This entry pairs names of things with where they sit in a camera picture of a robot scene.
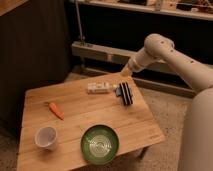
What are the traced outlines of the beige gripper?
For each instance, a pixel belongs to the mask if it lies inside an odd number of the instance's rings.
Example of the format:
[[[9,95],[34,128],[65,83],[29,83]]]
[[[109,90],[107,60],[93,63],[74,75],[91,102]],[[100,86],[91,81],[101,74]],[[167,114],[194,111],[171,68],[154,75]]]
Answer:
[[[137,71],[137,65],[134,61],[129,60],[128,63],[121,70],[122,76],[131,76],[134,72]]]

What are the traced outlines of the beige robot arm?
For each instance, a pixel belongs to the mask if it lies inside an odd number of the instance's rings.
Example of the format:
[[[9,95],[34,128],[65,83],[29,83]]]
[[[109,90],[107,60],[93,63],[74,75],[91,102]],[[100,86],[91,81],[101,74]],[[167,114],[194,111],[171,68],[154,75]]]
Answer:
[[[196,93],[185,114],[177,171],[213,171],[213,69],[177,51],[171,39],[153,33],[121,73],[130,76],[158,60]]]

